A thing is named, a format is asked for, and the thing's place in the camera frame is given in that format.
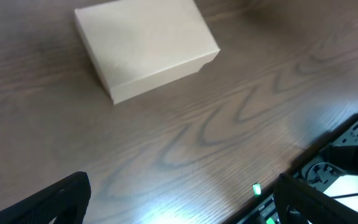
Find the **small green clip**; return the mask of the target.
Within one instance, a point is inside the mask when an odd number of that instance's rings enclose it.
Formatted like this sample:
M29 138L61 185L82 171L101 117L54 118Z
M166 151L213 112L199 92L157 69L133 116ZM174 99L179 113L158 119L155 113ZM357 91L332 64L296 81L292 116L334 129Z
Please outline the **small green clip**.
M261 185L259 183L254 183L252 185L252 190L253 190L254 195L256 197L259 197L262 194L262 188L261 188Z

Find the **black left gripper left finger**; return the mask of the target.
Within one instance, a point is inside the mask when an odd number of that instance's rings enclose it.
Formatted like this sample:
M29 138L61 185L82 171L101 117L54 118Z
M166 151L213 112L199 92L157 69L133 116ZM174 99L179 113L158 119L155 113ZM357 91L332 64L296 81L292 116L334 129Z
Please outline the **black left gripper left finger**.
M82 224L91 198L86 172L75 172L0 211L0 224Z

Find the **black mounting rail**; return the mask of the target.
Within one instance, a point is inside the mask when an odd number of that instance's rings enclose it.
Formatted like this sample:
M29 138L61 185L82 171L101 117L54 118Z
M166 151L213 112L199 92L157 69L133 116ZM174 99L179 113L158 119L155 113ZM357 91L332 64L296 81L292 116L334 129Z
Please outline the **black mounting rail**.
M358 179L358 113L340 125L329 141L318 149L306 151L284 173L341 204L345 198L358 199L358 190L352 190L344 180L345 177ZM228 218L227 223L281 223L273 197L277 179L249 205ZM293 208L288 216L292 223L311 223Z

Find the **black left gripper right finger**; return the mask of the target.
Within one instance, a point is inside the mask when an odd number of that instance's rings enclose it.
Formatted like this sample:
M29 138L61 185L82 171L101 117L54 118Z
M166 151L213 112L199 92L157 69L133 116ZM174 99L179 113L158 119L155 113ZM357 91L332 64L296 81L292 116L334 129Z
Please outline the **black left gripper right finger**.
M311 223L358 224L358 212L286 173L279 175L273 197L281 223L292 223L293 208Z

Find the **cardboard box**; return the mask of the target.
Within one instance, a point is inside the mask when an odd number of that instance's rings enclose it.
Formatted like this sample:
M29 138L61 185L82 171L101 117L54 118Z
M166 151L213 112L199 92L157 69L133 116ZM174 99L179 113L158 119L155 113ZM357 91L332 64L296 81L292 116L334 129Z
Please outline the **cardboard box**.
M200 71L220 51L193 0L111 1L74 13L115 104Z

